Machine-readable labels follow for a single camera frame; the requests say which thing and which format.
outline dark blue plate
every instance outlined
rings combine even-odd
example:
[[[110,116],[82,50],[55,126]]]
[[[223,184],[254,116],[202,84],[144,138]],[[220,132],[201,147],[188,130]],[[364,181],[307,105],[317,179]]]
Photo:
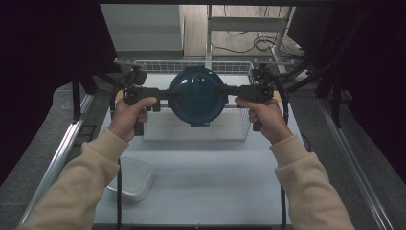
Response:
[[[169,100],[173,113],[191,127],[206,127],[214,120],[228,102],[227,95],[216,92],[224,85],[221,78],[204,66],[187,67],[172,81],[170,89],[182,90],[181,100]]]

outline sleeve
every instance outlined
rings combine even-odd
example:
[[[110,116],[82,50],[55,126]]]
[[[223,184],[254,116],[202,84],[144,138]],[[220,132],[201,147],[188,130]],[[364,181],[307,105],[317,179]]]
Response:
[[[354,229],[346,207],[315,153],[307,152],[297,136],[270,149],[278,161],[275,172],[286,191],[295,229]]]
[[[107,128],[69,162],[21,229],[91,229],[103,189],[116,175],[128,143]]]

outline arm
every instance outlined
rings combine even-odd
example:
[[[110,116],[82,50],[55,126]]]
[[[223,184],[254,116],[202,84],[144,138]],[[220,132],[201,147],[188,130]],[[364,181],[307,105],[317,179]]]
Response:
[[[63,168],[21,229],[91,229],[103,189],[116,175],[118,159],[134,137],[137,117],[145,122],[143,108],[155,103],[154,98],[132,106],[118,101],[110,126],[96,140],[83,143],[82,155]]]
[[[278,102],[251,103],[237,99],[250,108],[250,122],[262,122],[261,133],[272,144],[278,167],[276,175],[289,200],[289,216],[297,230],[354,229],[349,214],[328,181],[322,163],[309,153],[283,120]]]

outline white wall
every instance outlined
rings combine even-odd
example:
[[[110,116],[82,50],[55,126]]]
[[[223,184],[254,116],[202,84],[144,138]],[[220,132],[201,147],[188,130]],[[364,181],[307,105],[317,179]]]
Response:
[[[183,12],[177,5],[101,4],[116,51],[182,51]]]

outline sleeve cuff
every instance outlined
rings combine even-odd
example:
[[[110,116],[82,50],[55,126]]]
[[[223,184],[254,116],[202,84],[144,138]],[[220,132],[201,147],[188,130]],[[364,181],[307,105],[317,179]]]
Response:
[[[274,153],[279,166],[288,165],[309,155],[296,135],[274,144],[269,149]]]
[[[105,156],[111,161],[118,161],[122,153],[128,147],[128,143],[116,136],[108,128],[105,128],[102,134],[90,142],[89,147],[99,154]]]

